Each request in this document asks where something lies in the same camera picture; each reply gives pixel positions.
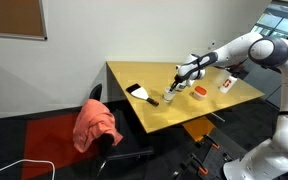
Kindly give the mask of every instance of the chair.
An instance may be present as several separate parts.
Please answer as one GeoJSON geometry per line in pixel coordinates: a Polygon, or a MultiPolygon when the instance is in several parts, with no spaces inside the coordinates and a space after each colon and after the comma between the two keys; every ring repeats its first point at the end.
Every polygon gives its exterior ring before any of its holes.
{"type": "MultiPolygon", "coordinates": [[[[102,94],[102,84],[98,84],[90,93],[90,99],[96,99],[100,101],[102,94]]],[[[103,170],[107,162],[113,160],[127,159],[127,158],[139,158],[146,156],[147,161],[150,155],[154,154],[153,147],[148,143],[148,139],[145,138],[145,132],[142,133],[134,129],[134,125],[126,121],[125,115],[120,110],[112,112],[115,117],[115,127],[117,131],[123,135],[123,139],[117,146],[112,146],[114,141],[111,134],[103,134],[97,139],[96,143],[99,148],[99,166],[96,163],[95,169],[98,177],[103,170]]]]}

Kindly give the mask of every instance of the wooden table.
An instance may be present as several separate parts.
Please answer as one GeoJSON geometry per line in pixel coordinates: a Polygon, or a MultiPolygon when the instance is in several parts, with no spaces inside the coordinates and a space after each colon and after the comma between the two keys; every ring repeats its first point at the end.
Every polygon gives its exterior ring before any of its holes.
{"type": "Polygon", "coordinates": [[[107,65],[147,133],[264,95],[241,79],[238,79],[230,91],[224,94],[219,91],[219,86],[229,75],[229,72],[207,67],[204,79],[196,80],[192,87],[177,92],[173,100],[167,104],[163,100],[163,93],[164,89],[174,81],[176,63],[109,61],[107,65]],[[154,107],[125,91],[127,87],[135,83],[144,87],[150,97],[159,101],[159,106],[154,107]],[[207,90],[207,97],[202,101],[194,99],[191,95],[197,85],[207,90]]]}

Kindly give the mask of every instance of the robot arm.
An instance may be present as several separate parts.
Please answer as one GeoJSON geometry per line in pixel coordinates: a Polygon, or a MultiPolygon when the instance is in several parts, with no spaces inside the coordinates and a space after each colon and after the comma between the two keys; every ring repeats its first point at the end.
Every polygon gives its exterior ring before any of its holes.
{"type": "Polygon", "coordinates": [[[172,87],[184,80],[203,78],[207,66],[229,66],[246,58],[262,67],[281,71],[280,113],[273,138],[262,142],[243,158],[226,163],[223,170],[231,180],[274,179],[288,172],[288,40],[248,33],[201,57],[192,54],[179,67],[172,87]]]}

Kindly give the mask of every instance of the orange cloth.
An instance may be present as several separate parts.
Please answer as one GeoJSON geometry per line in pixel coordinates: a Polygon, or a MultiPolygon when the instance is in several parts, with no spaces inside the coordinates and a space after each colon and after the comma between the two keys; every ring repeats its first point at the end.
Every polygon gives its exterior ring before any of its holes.
{"type": "Polygon", "coordinates": [[[123,138],[115,128],[115,118],[109,109],[101,102],[89,99],[84,103],[76,119],[73,130],[74,146],[83,153],[93,140],[104,133],[113,135],[113,146],[116,146],[123,138]]]}

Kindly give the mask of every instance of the red floor mat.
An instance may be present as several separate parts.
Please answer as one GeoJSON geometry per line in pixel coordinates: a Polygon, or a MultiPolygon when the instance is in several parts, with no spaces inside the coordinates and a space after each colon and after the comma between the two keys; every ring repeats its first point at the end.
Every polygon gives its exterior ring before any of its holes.
{"type": "MultiPolygon", "coordinates": [[[[91,146],[83,154],[73,146],[73,128],[78,113],[30,121],[25,140],[25,159],[46,160],[61,168],[98,154],[91,146]]],[[[45,163],[23,164],[22,179],[30,179],[51,172],[52,166],[45,163]]]]}

